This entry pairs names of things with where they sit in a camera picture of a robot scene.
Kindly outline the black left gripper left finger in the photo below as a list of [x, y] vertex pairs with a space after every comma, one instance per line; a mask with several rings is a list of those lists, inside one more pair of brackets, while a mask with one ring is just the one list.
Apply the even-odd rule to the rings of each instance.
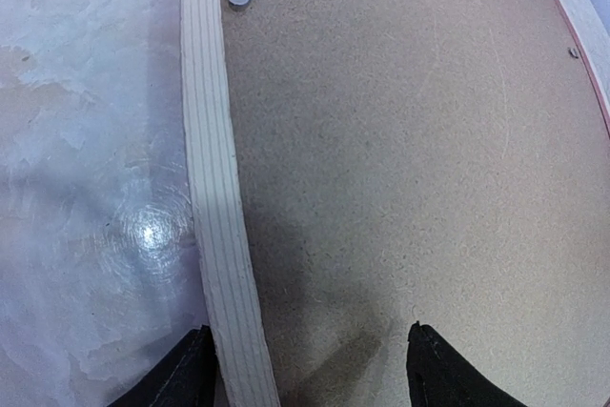
[[213, 407], [217, 366], [211, 329], [192, 329], [110, 406]]

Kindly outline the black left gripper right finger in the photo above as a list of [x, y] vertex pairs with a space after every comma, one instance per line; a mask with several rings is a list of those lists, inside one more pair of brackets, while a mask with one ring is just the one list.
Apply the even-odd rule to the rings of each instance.
[[406, 371], [413, 407], [523, 407], [483, 376], [432, 326], [414, 323]]

